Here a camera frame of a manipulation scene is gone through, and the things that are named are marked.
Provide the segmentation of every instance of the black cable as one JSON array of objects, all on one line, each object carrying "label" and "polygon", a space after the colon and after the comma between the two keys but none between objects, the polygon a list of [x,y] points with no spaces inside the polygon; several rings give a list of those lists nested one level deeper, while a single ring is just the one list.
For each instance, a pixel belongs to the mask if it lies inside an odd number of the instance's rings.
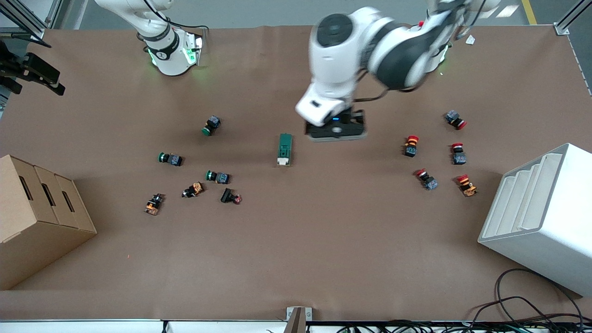
[{"label": "black cable", "polygon": [[424,331],[424,329],[423,329],[422,327],[427,327],[427,328],[429,328],[429,329],[430,329],[430,333],[434,333],[434,330],[432,329],[432,327],[431,327],[431,326],[429,326],[429,325],[426,325],[424,322],[412,322],[412,321],[409,321],[409,323],[413,323],[413,324],[415,324],[416,326],[418,326],[418,328],[419,328],[419,329],[420,329],[422,332]]},{"label": "black cable", "polygon": [[366,329],[366,330],[367,330],[367,331],[369,331],[370,333],[374,333],[374,331],[373,331],[373,330],[371,330],[371,329],[369,329],[367,326],[359,326],[359,327],[361,327],[361,328],[363,328],[363,329]]},{"label": "black cable", "polygon": [[356,98],[353,102],[355,102],[355,103],[362,103],[362,102],[371,102],[371,101],[379,100],[382,97],[385,97],[387,93],[388,93],[388,89],[384,89],[384,91],[382,92],[382,94],[380,94],[380,95],[378,95],[376,97]]},{"label": "black cable", "polygon": [[489,308],[490,306],[494,306],[496,304],[502,304],[503,302],[506,302],[506,301],[511,300],[511,299],[521,299],[521,300],[525,301],[535,311],[537,311],[537,313],[539,313],[540,315],[542,315],[543,317],[545,317],[545,314],[544,313],[540,312],[540,310],[538,308],[536,308],[536,306],[534,306],[530,301],[528,301],[524,297],[521,297],[521,296],[510,296],[510,297],[506,297],[506,298],[503,298],[503,299],[499,299],[499,300],[495,300],[493,302],[487,303],[484,306],[482,306],[481,308],[479,308],[479,310],[475,314],[475,317],[473,318],[473,320],[471,321],[471,323],[469,324],[469,326],[467,328],[463,328],[463,333],[466,333],[467,331],[469,331],[470,329],[473,328],[473,326],[475,325],[475,322],[477,321],[477,318],[479,317],[479,314],[481,314],[481,312],[483,310],[485,310],[486,308]]},{"label": "black cable", "polygon": [[421,326],[414,325],[414,327],[419,329],[420,333],[427,333],[427,331],[425,329],[423,329],[423,327],[421,327]]},{"label": "black cable", "polygon": [[156,14],[156,16],[158,16],[158,17],[159,17],[161,20],[163,20],[164,22],[167,22],[167,23],[169,23],[169,24],[176,25],[176,26],[178,26],[178,27],[183,27],[183,28],[204,28],[204,29],[207,29],[207,30],[209,30],[209,29],[210,29],[210,28],[209,28],[207,25],[185,25],[185,24],[180,24],[180,23],[173,22],[173,21],[169,20],[169,18],[167,18],[167,17],[162,17],[162,16],[160,15],[160,13],[158,13],[158,12],[156,11],[156,9],[154,9],[154,8],[152,7],[152,5],[150,5],[150,4],[148,3],[148,0],[144,0],[144,3],[145,3],[147,6],[148,6],[148,8],[150,8],[150,10],[151,10],[151,11],[152,11],[154,14]]},{"label": "black cable", "polygon": [[441,333],[445,333],[445,332],[447,332],[449,329],[451,329],[451,327],[444,326],[444,330],[443,330]]},{"label": "black cable", "polygon": [[403,333],[408,329],[409,329],[409,327],[399,327],[395,331],[393,331],[392,333]]},{"label": "black cable", "polygon": [[[524,297],[521,297],[521,296],[513,296],[513,297],[514,297],[514,298],[516,298],[516,299],[520,299],[520,300],[523,300],[524,302],[526,302],[526,303],[527,303],[527,304],[528,304],[528,305],[529,305],[531,308],[533,308],[533,309],[534,309],[534,310],[535,310],[535,311],[536,311],[536,312],[539,314],[539,316],[541,317],[541,319],[544,319],[544,320],[548,321],[548,322],[549,322],[551,325],[553,325],[555,328],[557,328],[557,326],[555,325],[555,323],[553,323],[553,322],[552,322],[550,319],[548,319],[548,318],[546,317],[546,315],[545,315],[545,314],[544,314],[542,311],[540,311],[540,310],[539,310],[539,309],[538,309],[538,308],[537,308],[537,307],[536,307],[536,306],[535,306],[533,303],[531,303],[529,300],[527,300],[527,299],[525,299]],[[502,307],[503,309],[505,309],[505,307],[504,307],[503,303],[504,303],[504,301],[501,301],[501,302],[500,302],[500,305],[501,305],[501,307]],[[517,322],[517,321],[516,321],[514,318],[512,318],[511,316],[509,316],[509,318],[512,320],[512,323],[513,323],[513,324],[516,324],[518,327],[520,327],[520,328],[524,329],[526,332],[531,332],[531,331],[529,331],[528,329],[526,329],[526,328],[525,328],[523,325],[521,325],[521,324],[518,324],[518,322]]]},{"label": "black cable", "polygon": [[510,326],[510,325],[507,325],[507,327],[511,330],[511,332],[524,333],[524,331],[521,331],[521,329],[524,330],[524,328],[516,328],[516,327]]},{"label": "black cable", "polygon": [[475,22],[477,22],[477,19],[479,18],[479,15],[481,15],[481,11],[483,10],[483,6],[485,5],[486,1],[487,0],[483,0],[483,2],[481,3],[481,6],[479,6],[479,10],[477,11],[477,15],[475,15],[473,22],[469,25],[469,29],[473,28],[473,25],[475,25]]},{"label": "black cable", "polygon": [[364,78],[364,76],[366,76],[366,74],[368,74],[368,71],[364,71],[364,73],[362,73],[362,75],[358,77],[356,82],[360,82]]},{"label": "black cable", "polygon": [[475,25],[475,22],[477,22],[477,19],[479,18],[479,15],[481,15],[481,11],[483,11],[483,6],[485,5],[485,2],[486,1],[487,0],[483,0],[483,2],[481,3],[481,6],[479,6],[479,10],[477,11],[477,14],[475,15],[475,18],[473,18],[473,22],[471,22],[471,24],[469,24],[466,28],[464,28],[462,30],[462,33],[459,33],[459,34],[457,34],[455,36],[455,39],[456,40],[459,40],[459,39],[463,38],[464,35],[466,35],[469,32],[469,30],[471,28],[473,28],[473,25]]},{"label": "black cable", "polygon": [[419,332],[417,332],[417,327],[415,325],[410,325],[409,321],[397,320],[397,321],[392,321],[391,323],[396,324],[398,326],[402,326],[404,328],[404,330],[402,330],[400,332],[405,332],[406,330],[411,328],[413,330],[413,332],[419,333]]},{"label": "black cable", "polygon": [[[580,316],[575,315],[573,313],[547,313],[545,316],[549,319],[553,319],[553,318],[557,318],[557,317],[575,317],[575,318],[580,317]],[[585,316],[582,316],[582,318],[589,321],[589,323],[592,324],[592,318],[588,318]],[[533,318],[520,319],[520,320],[518,320],[518,322],[529,323],[529,322],[536,322],[539,319],[541,319],[540,316],[533,317]]]},{"label": "black cable", "polygon": [[[530,274],[533,274],[535,276],[538,276],[538,277],[542,278],[543,280],[547,281],[548,283],[551,283],[563,295],[565,295],[565,297],[567,297],[567,299],[570,300],[570,302],[574,305],[575,310],[578,312],[578,319],[580,320],[580,325],[579,325],[578,332],[583,332],[583,330],[584,330],[584,317],[582,316],[582,311],[580,311],[580,307],[575,303],[574,299],[570,295],[568,295],[561,288],[560,285],[556,284],[554,281],[551,281],[550,279],[548,279],[548,278],[540,275],[539,273],[537,273],[537,272],[535,272],[533,270],[530,270],[530,269],[527,269],[527,268],[512,268],[512,269],[507,270],[507,271],[503,272],[502,274],[500,274],[500,276],[497,278],[497,281],[496,281],[496,299],[500,299],[501,298],[501,296],[500,296],[501,295],[500,289],[501,289],[501,281],[502,281],[502,279],[504,278],[504,276],[506,276],[506,274],[511,273],[511,272],[514,272],[514,271],[522,271],[522,272],[526,272],[526,273],[530,273]],[[528,302],[528,303],[529,303],[529,305],[531,305],[531,307],[533,307],[539,313],[540,316],[543,317],[544,320],[550,322],[552,325],[555,325],[555,323],[553,323],[549,318],[547,318],[547,316],[544,313],[540,312],[530,302]],[[516,320],[510,315],[510,313],[508,312],[508,310],[504,306],[503,302],[500,303],[500,306],[501,306],[502,310],[504,310],[504,313],[508,316],[508,318],[510,318],[513,322],[516,322]]]},{"label": "black cable", "polygon": [[348,333],[349,333],[349,327],[348,326],[344,326],[342,329],[340,329],[339,331],[335,332],[335,333],[341,333],[343,331],[345,331],[347,329]]},{"label": "black cable", "polygon": [[446,332],[446,333],[453,333],[453,332],[459,332],[459,331],[464,331],[466,332],[467,328],[462,327],[462,328],[452,328],[452,329],[447,329],[445,331],[443,331],[442,333]]},{"label": "black cable", "polygon": [[380,332],[380,333],[392,333],[391,331],[389,331],[389,330],[387,329],[387,327],[386,327],[386,326],[383,326],[383,325],[380,325],[380,326],[378,326],[378,325],[377,325],[377,328],[378,328],[378,332]]}]

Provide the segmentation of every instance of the white storage shelf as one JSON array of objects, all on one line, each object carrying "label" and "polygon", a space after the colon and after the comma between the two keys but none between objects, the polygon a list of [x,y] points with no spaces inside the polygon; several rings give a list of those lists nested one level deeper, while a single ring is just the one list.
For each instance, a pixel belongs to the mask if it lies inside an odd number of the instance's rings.
[{"label": "white storage shelf", "polygon": [[478,242],[592,296],[591,169],[566,143],[504,174]]}]

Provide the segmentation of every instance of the cardboard box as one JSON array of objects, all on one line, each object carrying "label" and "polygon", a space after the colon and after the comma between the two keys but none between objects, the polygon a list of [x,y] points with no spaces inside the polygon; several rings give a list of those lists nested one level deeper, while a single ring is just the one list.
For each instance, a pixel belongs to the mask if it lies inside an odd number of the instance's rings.
[{"label": "cardboard box", "polygon": [[72,180],[0,158],[0,290],[7,290],[96,235]]}]

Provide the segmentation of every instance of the metal frame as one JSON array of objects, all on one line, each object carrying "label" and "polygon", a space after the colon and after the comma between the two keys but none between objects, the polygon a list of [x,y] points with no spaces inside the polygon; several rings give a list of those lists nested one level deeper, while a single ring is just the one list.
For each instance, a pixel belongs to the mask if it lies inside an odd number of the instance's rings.
[{"label": "metal frame", "polygon": [[[301,308],[301,306],[289,306],[286,308],[286,321],[290,320],[290,316],[292,316],[292,312],[296,308]],[[306,321],[313,321],[313,308],[303,308],[304,314],[306,317]]]},{"label": "metal frame", "polygon": [[14,22],[17,27],[0,27],[2,34],[30,34],[33,38],[41,40],[47,28],[53,28],[57,14],[62,9],[63,0],[53,0],[52,6],[45,19],[35,15],[20,0],[0,0],[0,12]]},{"label": "metal frame", "polygon": [[553,23],[557,36],[569,35],[568,27],[570,24],[590,5],[592,5],[592,0],[579,0],[558,22]]},{"label": "metal frame", "polygon": [[289,320],[284,329],[284,333],[305,333],[306,332],[306,317],[310,308],[303,308],[301,306],[293,307],[292,310],[287,310],[289,313]]},{"label": "metal frame", "polygon": [[[459,321],[449,322],[421,322],[423,325],[428,324],[434,333],[443,333],[451,328],[466,329],[468,323]],[[374,322],[374,321],[314,321],[305,322],[303,325],[301,316],[296,318],[294,316],[293,324],[285,321],[161,321],[158,319],[78,319],[78,320],[0,320],[0,331],[2,332],[28,332],[28,333],[56,333],[56,332],[104,332],[104,333],[145,333],[145,332],[166,332],[166,333],[226,333],[226,332],[241,332],[241,333],[281,333],[282,330],[288,328],[289,333],[335,333],[340,331],[342,333],[354,333],[355,329],[346,329],[344,326],[358,326],[367,327],[362,328],[361,332],[378,332],[376,325],[386,327],[389,331],[400,331],[402,333],[414,333],[417,330],[407,327],[407,329],[400,330],[397,324],[390,325],[390,322]],[[557,322],[557,325],[565,328],[565,332],[573,332],[573,323]],[[545,328],[529,328],[533,333],[548,333]],[[585,331],[589,331],[588,326],[584,327]],[[474,333],[490,333],[485,328],[473,328]]]}]

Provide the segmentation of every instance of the yellow floor line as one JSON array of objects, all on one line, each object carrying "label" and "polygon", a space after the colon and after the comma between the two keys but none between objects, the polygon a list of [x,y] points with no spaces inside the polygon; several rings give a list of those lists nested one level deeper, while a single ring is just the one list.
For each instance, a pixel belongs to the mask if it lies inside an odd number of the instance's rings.
[{"label": "yellow floor line", "polygon": [[529,0],[522,0],[522,6],[524,7],[524,11],[526,12],[526,18],[528,19],[528,24],[536,24],[535,13],[532,12],[532,7],[530,6]]}]

